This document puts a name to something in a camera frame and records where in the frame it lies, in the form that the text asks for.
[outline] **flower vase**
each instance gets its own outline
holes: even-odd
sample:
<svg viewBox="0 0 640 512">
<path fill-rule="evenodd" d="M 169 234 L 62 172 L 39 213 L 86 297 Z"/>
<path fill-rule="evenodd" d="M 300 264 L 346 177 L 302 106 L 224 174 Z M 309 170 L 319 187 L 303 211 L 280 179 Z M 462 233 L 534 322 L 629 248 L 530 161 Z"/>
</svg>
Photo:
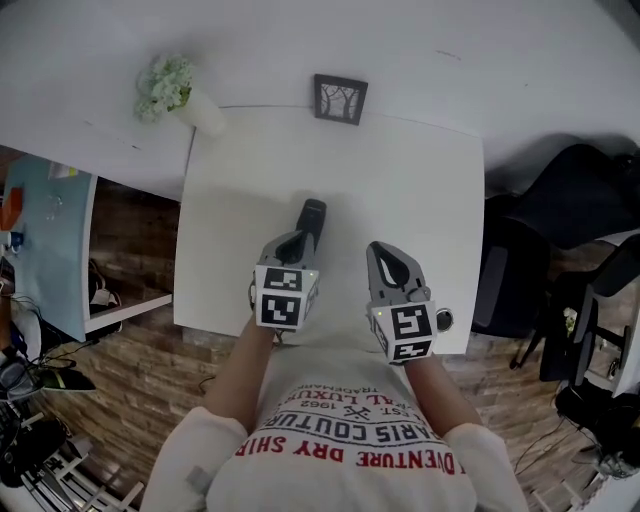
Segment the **flower vase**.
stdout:
<svg viewBox="0 0 640 512">
<path fill-rule="evenodd" d="M 188 126 L 195 126 L 210 137 L 222 133 L 226 122 L 222 112 L 201 90 L 192 87 L 189 100 L 184 107 L 172 110 L 180 121 Z"/>
</svg>

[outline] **white tabletop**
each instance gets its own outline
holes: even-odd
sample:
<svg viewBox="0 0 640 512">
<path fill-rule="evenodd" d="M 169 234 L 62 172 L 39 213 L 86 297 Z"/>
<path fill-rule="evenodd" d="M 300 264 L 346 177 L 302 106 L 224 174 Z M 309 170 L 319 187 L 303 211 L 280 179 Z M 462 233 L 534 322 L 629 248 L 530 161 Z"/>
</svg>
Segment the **white tabletop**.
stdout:
<svg viewBox="0 0 640 512">
<path fill-rule="evenodd" d="M 422 266 L 436 306 L 455 321 L 436 353 L 464 353 L 473 316 L 484 203 L 482 142 L 431 125 L 364 114 L 360 126 L 310 110 L 224 110 L 226 132 L 196 132 L 182 198 L 175 322 L 238 335 L 265 243 L 295 227 L 309 197 L 327 203 L 317 254 L 320 296 L 285 342 L 357 344 L 369 332 L 365 250 L 384 241 Z"/>
</svg>

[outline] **white t-shirt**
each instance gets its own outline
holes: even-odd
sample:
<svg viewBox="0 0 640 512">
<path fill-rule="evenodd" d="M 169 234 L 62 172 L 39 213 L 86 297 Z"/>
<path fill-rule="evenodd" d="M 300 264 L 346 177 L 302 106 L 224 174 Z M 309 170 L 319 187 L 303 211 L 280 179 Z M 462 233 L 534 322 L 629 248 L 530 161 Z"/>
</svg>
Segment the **white t-shirt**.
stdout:
<svg viewBox="0 0 640 512">
<path fill-rule="evenodd" d="M 382 354 L 274 351 L 257 425 L 192 410 L 141 511 L 528 510 L 502 439 L 470 424 L 438 438 Z"/>
</svg>

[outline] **picture frame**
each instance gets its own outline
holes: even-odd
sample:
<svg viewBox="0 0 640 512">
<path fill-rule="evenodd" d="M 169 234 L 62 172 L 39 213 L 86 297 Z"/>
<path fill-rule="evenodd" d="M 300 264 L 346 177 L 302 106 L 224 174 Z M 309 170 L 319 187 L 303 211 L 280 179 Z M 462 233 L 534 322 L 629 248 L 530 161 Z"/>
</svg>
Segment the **picture frame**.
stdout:
<svg viewBox="0 0 640 512">
<path fill-rule="evenodd" d="M 358 126 L 369 84 L 330 75 L 314 75 L 314 111 L 318 119 Z"/>
</svg>

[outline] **person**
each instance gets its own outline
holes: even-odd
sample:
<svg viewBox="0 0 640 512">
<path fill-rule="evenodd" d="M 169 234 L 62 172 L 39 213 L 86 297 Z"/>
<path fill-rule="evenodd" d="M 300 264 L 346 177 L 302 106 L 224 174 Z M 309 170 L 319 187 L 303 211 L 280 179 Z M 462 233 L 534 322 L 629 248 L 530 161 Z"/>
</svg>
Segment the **person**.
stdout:
<svg viewBox="0 0 640 512">
<path fill-rule="evenodd" d="M 273 346 L 252 317 L 160 450 L 142 512 L 528 510 L 504 442 L 435 356 Z"/>
</svg>

